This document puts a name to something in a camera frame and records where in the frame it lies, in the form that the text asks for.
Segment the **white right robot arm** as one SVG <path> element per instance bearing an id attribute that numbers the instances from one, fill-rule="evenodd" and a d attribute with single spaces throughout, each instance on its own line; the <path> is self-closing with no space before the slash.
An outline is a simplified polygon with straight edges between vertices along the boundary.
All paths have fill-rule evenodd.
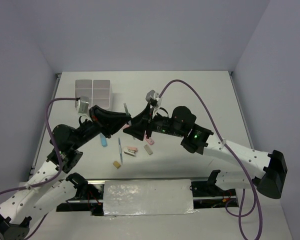
<path id="1" fill-rule="evenodd" d="M 226 173 L 213 170 L 208 178 L 207 190 L 213 196 L 228 189 L 255 187 L 256 191 L 271 199 L 282 196 L 288 167 L 284 154 L 278 150 L 258 151 L 220 139 L 215 131 L 195 123 L 196 116 L 186 106 L 177 106 L 172 116 L 162 116 L 151 105 L 131 119 L 123 132 L 138 140 L 159 133 L 180 137 L 181 146 L 189 153 L 198 153 L 241 167 L 241 171 Z"/>

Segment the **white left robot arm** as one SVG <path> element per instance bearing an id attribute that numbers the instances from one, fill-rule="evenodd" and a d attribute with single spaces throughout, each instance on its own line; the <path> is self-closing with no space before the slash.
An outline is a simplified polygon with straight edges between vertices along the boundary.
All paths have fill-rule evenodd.
<path id="1" fill-rule="evenodd" d="M 93 186 L 80 174 L 71 173 L 83 156 L 79 148 L 99 134 L 110 138 L 130 120 L 126 113 L 95 105 L 78 128 L 65 124 L 48 128 L 53 150 L 28 182 L 13 188 L 13 195 L 0 204 L 0 239 L 25 240 L 31 226 L 59 204 L 85 198 Z"/>

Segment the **green highlighter pen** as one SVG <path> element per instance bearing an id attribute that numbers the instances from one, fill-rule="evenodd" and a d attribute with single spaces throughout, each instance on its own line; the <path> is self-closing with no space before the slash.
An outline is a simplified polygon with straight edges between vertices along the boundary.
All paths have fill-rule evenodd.
<path id="1" fill-rule="evenodd" d="M 123 106 L 124 106 L 125 114 L 126 114 L 128 117 L 130 117 L 130 118 L 131 118 L 131 115 L 130 115 L 130 113 L 129 113 L 129 110 L 128 110 L 128 106 L 127 106 L 127 104 L 126 104 L 126 103 L 124 103 L 124 104 L 123 104 Z M 131 121 L 131 119 L 129 119 L 129 121 L 127 122 L 127 124 L 128 124 L 129 126 L 131 126 L 131 125 L 132 125 L 132 121 Z"/>

